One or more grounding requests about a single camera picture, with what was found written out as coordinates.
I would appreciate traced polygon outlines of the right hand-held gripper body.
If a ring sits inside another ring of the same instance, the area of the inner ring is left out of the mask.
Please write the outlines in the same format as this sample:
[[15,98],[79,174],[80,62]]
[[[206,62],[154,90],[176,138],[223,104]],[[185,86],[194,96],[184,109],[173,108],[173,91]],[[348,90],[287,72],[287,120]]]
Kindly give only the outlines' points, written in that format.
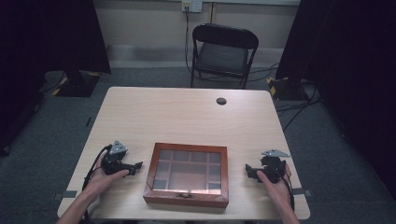
[[262,152],[262,172],[271,183],[277,183],[279,180],[286,182],[286,162],[282,161],[282,158],[288,158],[289,156],[288,153],[278,149],[270,149]]

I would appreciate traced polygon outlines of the black tape strip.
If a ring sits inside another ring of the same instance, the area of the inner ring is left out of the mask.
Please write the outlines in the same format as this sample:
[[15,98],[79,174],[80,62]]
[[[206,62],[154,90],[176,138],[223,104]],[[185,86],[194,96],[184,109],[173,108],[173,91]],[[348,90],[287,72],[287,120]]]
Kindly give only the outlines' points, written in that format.
[[61,201],[64,198],[75,198],[77,196],[76,190],[65,190],[63,192],[55,193],[52,197],[53,200]]
[[305,197],[311,197],[312,191],[310,189],[303,189],[303,188],[297,188],[297,189],[292,189],[293,195],[304,195]]

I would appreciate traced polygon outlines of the person's right hand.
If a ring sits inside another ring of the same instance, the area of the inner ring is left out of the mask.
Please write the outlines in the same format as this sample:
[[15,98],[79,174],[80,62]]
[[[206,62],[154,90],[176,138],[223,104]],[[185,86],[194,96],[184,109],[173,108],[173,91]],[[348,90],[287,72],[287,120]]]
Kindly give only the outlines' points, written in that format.
[[272,183],[261,171],[257,172],[257,176],[264,184],[270,199],[277,209],[291,209],[289,191],[291,172],[288,165],[285,166],[285,181],[279,180],[277,183]]

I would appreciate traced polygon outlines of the person's left hand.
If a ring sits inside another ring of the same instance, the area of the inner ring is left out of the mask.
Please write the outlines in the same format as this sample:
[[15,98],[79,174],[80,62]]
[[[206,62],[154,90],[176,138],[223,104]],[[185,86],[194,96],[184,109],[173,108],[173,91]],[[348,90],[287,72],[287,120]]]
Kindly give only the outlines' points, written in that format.
[[90,203],[94,202],[103,192],[105,192],[113,182],[127,176],[128,170],[121,170],[112,175],[107,175],[101,168],[103,156],[95,165],[95,169],[89,179],[88,185],[81,192],[81,195]]

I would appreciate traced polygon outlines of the white wall socket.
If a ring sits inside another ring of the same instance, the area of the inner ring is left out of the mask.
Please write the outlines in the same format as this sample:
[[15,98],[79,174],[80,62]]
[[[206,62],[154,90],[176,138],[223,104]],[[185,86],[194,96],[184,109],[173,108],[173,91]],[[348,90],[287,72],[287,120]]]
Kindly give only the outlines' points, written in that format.
[[181,10],[183,12],[201,13],[203,11],[203,2],[199,0],[182,0]]

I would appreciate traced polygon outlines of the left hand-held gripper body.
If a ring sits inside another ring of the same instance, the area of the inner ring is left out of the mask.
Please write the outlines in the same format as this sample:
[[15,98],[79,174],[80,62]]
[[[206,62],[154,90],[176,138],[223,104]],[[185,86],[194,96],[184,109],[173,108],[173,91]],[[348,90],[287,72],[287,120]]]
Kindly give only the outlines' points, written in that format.
[[122,170],[128,171],[133,169],[130,164],[121,162],[127,150],[128,148],[118,140],[109,146],[101,162],[101,167],[107,175],[113,175]]

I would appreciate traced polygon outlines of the dark curtain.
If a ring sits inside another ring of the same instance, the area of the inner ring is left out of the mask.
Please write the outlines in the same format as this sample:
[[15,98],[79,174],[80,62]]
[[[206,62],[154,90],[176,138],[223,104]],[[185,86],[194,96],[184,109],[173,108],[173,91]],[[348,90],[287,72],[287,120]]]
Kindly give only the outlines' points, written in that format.
[[300,0],[276,76],[318,83],[396,200],[396,0]]

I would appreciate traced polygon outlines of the wooden box with glass lid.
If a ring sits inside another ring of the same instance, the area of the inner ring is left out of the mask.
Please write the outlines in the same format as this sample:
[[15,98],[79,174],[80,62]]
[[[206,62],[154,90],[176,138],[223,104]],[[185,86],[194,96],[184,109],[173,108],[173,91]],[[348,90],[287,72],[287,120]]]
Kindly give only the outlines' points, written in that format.
[[226,208],[227,147],[156,143],[143,198],[147,203]]

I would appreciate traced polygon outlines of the black stand base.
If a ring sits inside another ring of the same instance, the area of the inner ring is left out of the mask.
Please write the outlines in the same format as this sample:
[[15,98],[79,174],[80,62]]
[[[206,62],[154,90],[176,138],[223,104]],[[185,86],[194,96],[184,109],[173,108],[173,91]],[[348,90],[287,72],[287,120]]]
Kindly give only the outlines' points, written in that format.
[[301,82],[293,82],[287,77],[282,79],[267,78],[269,92],[279,101],[308,101],[309,97]]
[[57,97],[90,97],[101,75],[98,73],[66,70],[66,77],[53,92]]

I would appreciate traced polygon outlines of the black folding chair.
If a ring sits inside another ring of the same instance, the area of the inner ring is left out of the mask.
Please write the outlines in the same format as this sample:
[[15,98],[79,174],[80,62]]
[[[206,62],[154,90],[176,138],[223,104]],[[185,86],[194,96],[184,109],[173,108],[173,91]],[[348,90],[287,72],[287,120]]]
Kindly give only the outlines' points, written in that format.
[[244,89],[259,46],[251,31],[215,23],[204,23],[192,31],[193,54],[191,87],[194,73],[232,77],[240,80]]

